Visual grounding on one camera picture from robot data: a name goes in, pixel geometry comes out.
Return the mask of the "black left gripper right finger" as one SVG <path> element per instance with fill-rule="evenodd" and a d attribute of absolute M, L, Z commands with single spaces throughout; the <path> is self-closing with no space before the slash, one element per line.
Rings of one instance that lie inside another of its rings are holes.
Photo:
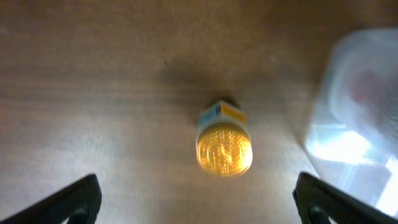
<path fill-rule="evenodd" d="M 299 173 L 292 195 L 302 223 L 397 224 L 397 219 L 360 202 L 308 172 Z"/>

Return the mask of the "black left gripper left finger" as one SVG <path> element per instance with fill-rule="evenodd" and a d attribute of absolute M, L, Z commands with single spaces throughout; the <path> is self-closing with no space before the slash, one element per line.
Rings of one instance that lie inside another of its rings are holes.
<path fill-rule="evenodd" d="M 102 193 L 96 174 L 88 174 L 1 223 L 94 223 Z"/>

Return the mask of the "small jar gold lid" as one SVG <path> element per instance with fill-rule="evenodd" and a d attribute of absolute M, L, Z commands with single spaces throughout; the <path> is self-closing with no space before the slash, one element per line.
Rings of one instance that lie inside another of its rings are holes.
<path fill-rule="evenodd" d="M 200 113 L 196 155 L 205 172 L 219 177 L 237 177 L 250 168 L 252 142 L 241 108 L 219 100 Z"/>

